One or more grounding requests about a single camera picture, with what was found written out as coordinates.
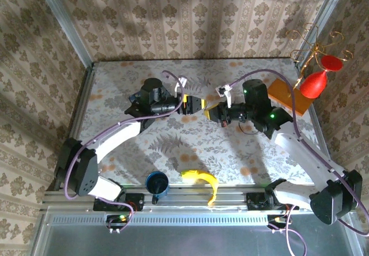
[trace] blue mug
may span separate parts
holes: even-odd
[[[152,204],[156,205],[159,198],[165,197],[169,191],[168,177],[161,171],[154,171],[146,178],[146,189],[153,194]]]

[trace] wooden block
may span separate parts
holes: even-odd
[[[293,90],[293,92],[295,93],[296,114],[302,116],[314,99],[304,97],[298,89]],[[288,97],[289,94],[290,92],[287,84],[280,79],[276,79],[268,88],[270,99],[273,99],[292,110],[292,98]]]

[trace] table surface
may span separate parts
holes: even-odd
[[[124,111],[130,106],[128,97],[140,90],[144,80],[157,77],[174,92],[175,81],[161,73],[169,70],[186,76],[186,93],[205,98],[207,107],[224,99],[215,87],[231,83],[247,72],[274,69],[291,83],[297,79],[290,59],[225,59],[176,60],[141,62],[100,62],[95,64],[95,79],[83,118],[80,139],[87,141],[97,133],[131,116]],[[248,79],[259,78],[269,86],[274,74],[262,72]],[[242,84],[232,90],[234,102],[244,102]],[[298,117],[302,132],[317,144],[309,113]],[[183,170],[204,170],[221,184],[267,184],[278,178],[296,184],[312,183],[304,170],[289,154],[262,133],[255,133],[251,122],[232,122],[228,127],[205,118],[202,111],[194,115],[172,114],[157,119],[142,134],[124,142],[99,164],[101,174],[122,184],[141,185],[153,171],[164,172],[170,183],[183,183]]]

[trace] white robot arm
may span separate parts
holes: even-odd
[[[123,191],[122,186],[100,176],[97,170],[98,163],[117,146],[146,130],[159,115],[169,115],[173,111],[190,115],[203,109],[204,100],[177,92],[179,84],[182,85],[182,90],[186,81],[186,77],[178,79],[176,94],[172,96],[159,79],[145,80],[141,90],[129,97],[131,106],[125,114],[134,117],[131,119],[132,122],[118,123],[110,127],[100,133],[99,138],[93,142],[89,141],[90,145],[83,145],[81,141],[68,138],[59,153],[55,177],[60,181],[67,181],[68,187],[77,195],[92,195],[108,201],[119,199]]]
[[[229,88],[217,92],[227,101],[205,110],[208,119],[226,127],[232,121],[252,121],[276,145],[287,151],[306,171],[315,186],[295,185],[284,179],[272,182],[265,190],[268,207],[282,204],[311,209],[324,223],[332,224],[348,213],[357,203],[337,176],[342,177],[360,197],[362,177],[353,170],[347,172],[325,156],[304,134],[296,131],[293,118],[282,108],[272,107],[268,90],[261,80],[245,81],[242,85],[245,103],[230,104]],[[323,162],[329,163],[328,169]]]

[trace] patterned wallpaper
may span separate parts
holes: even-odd
[[[62,0],[93,61],[285,57],[324,0]]]
[[[25,255],[84,67],[45,0],[0,0],[0,255]]]
[[[358,170],[364,178],[362,197],[369,208],[369,4],[368,0],[341,0],[321,34],[328,43],[327,32],[345,35],[338,46],[354,52],[354,59],[344,63],[337,73],[329,73],[327,88],[314,102],[325,140],[332,158],[349,170]]]

